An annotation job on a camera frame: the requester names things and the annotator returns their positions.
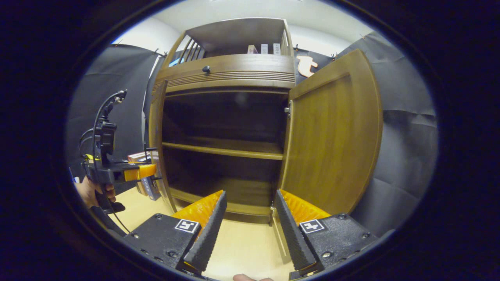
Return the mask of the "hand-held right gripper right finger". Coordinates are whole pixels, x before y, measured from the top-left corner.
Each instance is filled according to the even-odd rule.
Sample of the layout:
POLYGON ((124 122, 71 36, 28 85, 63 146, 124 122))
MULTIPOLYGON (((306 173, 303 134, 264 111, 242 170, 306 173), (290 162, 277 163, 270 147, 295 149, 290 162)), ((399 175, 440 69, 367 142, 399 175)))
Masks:
POLYGON ((274 208, 297 274, 337 267, 379 239, 347 213, 331 215, 282 189, 274 208))

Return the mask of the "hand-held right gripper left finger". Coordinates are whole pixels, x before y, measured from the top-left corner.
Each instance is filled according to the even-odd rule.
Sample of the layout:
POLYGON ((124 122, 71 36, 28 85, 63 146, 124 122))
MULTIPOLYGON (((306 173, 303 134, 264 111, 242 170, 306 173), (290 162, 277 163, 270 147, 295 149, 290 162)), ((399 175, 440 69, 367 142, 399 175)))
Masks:
POLYGON ((173 215, 152 215, 124 240, 165 267, 200 274, 207 269, 226 208, 226 192, 220 190, 173 215))

